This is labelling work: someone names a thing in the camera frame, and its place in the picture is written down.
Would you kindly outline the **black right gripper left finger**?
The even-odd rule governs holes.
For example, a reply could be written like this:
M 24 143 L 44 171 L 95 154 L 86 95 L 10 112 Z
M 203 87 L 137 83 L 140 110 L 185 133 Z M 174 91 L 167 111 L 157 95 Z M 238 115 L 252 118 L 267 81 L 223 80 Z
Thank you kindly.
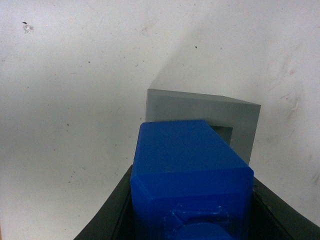
M 132 167 L 129 167 L 99 211 L 75 237 L 76 240 L 135 239 L 131 173 Z

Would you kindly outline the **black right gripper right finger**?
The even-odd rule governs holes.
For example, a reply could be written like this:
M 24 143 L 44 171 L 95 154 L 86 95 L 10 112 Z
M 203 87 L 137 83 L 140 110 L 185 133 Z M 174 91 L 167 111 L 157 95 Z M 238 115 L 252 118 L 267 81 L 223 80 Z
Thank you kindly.
M 250 238 L 252 240 L 318 240 L 320 227 L 254 178 L 250 208 Z

